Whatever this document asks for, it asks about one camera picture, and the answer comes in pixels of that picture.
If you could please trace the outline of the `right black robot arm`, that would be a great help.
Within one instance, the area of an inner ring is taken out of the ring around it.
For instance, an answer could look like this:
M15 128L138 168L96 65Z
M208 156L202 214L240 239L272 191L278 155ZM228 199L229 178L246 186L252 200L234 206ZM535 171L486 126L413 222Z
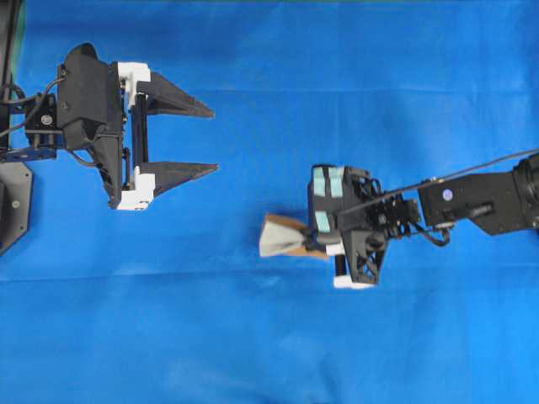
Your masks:
M459 220L470 220L495 236L538 227L538 152L525 151L512 170L481 173L472 167L384 191L377 178L350 166L312 167L307 188L309 225L303 230L308 251L334 257L334 287L364 289L377 285L389 243L421 235L446 246Z

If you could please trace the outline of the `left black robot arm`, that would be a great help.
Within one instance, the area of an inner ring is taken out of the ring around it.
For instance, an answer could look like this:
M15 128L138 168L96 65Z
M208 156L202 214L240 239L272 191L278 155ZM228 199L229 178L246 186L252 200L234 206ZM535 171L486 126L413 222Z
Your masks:
M141 62L106 63L90 43L66 56L43 93L27 97L14 85L15 99L1 102L9 114L23 114L28 147L1 150L2 162L54 159L60 150L95 168L113 210L146 210L155 197L218 169L216 164L151 162L147 119L172 114L212 118L196 98Z

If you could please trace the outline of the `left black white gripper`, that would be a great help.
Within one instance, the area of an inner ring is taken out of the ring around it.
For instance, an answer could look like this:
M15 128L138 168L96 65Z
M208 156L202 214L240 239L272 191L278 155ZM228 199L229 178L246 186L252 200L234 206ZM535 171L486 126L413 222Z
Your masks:
M154 197L214 173L218 164L148 162L147 115L214 118L215 112L145 63L101 61L93 45L72 49L58 67L57 125L65 148L84 150L113 210L145 210Z

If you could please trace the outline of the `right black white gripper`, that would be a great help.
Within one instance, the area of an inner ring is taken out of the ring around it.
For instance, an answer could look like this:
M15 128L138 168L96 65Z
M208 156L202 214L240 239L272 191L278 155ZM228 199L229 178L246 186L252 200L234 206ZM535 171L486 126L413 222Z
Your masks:
M323 249L335 261L334 287L367 289L379 283L388 236L361 205L382 193L380 183L360 168L319 164L308 184L306 249Z

